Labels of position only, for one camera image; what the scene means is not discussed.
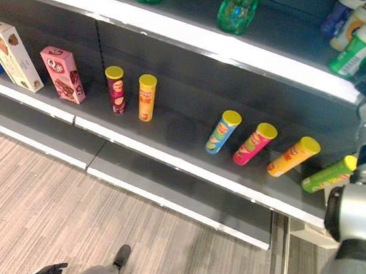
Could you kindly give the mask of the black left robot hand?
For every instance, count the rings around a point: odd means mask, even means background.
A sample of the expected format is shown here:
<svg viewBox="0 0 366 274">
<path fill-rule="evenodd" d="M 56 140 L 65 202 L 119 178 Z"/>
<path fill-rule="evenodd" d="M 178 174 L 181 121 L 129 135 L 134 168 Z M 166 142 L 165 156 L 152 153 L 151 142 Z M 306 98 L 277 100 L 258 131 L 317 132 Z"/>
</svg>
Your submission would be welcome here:
<svg viewBox="0 0 366 274">
<path fill-rule="evenodd" d="M 35 274 L 61 274 L 63 269 L 67 268 L 68 263 L 60 263 L 44 266 L 42 269 L 35 272 Z"/>
</svg>

